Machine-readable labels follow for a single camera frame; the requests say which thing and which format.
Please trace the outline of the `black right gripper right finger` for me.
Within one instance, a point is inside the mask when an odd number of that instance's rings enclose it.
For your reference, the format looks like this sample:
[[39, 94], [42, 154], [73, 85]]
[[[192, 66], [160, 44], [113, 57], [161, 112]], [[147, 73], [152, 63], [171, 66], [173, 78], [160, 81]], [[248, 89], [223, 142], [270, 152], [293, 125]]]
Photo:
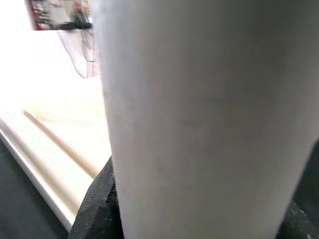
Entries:
[[291, 201], [281, 224], [282, 239], [318, 239], [319, 231], [305, 212]]

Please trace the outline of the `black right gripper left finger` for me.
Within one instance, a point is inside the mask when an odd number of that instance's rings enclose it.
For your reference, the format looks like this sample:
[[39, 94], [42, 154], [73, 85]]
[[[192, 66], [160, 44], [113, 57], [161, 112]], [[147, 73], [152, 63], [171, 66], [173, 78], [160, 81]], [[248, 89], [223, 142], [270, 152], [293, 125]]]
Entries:
[[124, 238], [111, 158], [89, 186], [68, 237]]

